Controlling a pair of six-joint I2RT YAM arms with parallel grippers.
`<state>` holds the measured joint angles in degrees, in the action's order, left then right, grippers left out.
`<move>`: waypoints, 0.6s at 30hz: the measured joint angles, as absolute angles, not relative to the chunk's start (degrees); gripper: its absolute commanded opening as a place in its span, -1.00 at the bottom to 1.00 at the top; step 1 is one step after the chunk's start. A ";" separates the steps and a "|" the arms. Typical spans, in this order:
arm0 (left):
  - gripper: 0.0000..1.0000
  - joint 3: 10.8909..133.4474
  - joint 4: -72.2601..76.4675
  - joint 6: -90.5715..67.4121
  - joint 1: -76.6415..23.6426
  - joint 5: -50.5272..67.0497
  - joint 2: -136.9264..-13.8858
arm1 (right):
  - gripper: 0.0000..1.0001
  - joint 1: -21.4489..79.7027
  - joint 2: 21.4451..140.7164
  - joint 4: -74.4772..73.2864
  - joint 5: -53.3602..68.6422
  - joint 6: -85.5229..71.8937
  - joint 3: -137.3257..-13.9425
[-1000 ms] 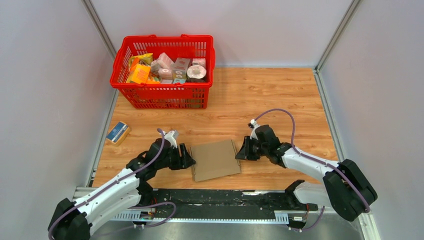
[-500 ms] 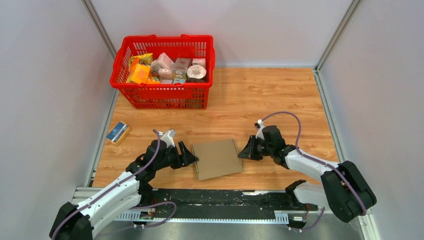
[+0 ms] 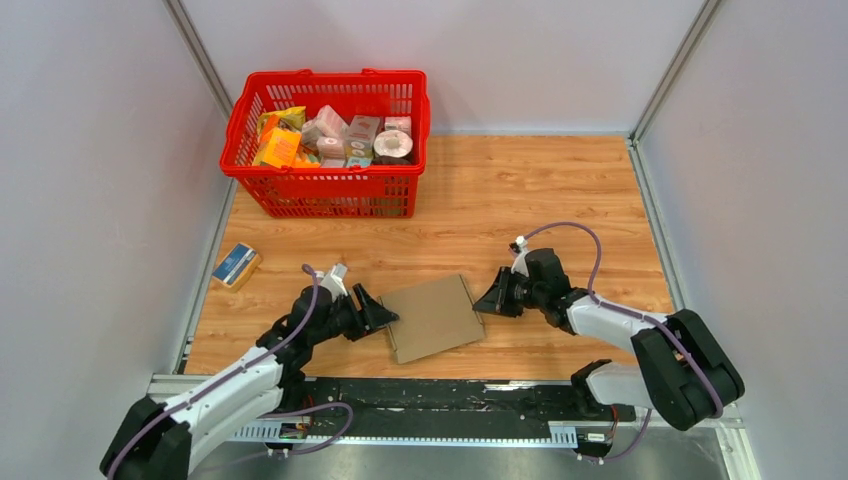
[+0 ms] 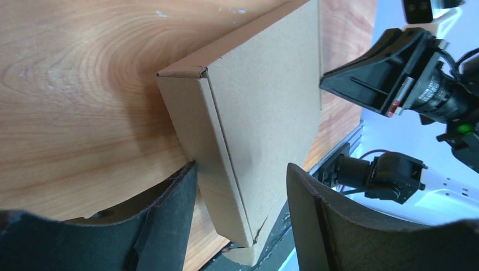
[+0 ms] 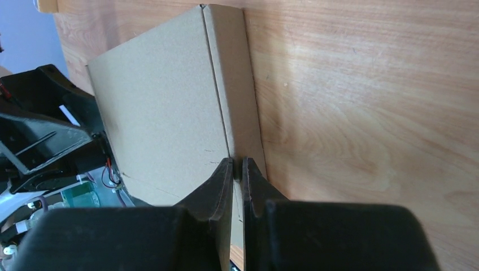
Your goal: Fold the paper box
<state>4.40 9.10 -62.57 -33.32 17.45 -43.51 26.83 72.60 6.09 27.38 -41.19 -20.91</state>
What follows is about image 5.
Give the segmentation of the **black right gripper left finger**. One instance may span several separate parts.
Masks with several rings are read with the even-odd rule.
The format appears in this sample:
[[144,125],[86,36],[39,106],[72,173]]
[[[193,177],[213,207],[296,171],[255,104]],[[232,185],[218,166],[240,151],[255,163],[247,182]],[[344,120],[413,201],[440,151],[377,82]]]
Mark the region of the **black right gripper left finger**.
[[169,207],[61,208],[22,240],[12,270],[228,270],[233,161]]

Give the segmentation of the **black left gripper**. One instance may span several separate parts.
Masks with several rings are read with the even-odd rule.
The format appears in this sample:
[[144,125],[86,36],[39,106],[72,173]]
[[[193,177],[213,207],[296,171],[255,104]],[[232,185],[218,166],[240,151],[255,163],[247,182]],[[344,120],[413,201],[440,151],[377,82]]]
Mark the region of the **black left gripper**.
[[95,97],[56,66],[1,78],[1,181],[12,194],[61,189],[115,165]]

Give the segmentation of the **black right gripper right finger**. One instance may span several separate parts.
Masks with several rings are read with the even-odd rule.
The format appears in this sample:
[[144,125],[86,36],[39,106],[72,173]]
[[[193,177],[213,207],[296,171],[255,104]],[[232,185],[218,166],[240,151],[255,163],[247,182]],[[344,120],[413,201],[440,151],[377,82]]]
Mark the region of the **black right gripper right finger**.
[[405,207],[289,200],[252,158],[242,184],[246,270],[439,270]]

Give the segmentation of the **brown cardboard paper box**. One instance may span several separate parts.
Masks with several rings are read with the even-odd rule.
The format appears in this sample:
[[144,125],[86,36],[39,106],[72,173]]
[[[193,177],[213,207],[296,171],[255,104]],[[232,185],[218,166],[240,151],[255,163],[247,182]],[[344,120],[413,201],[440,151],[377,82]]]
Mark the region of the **brown cardboard paper box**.
[[242,247],[241,164],[266,172],[245,16],[198,5],[87,66],[119,175],[153,206],[178,203],[233,159],[223,269]]

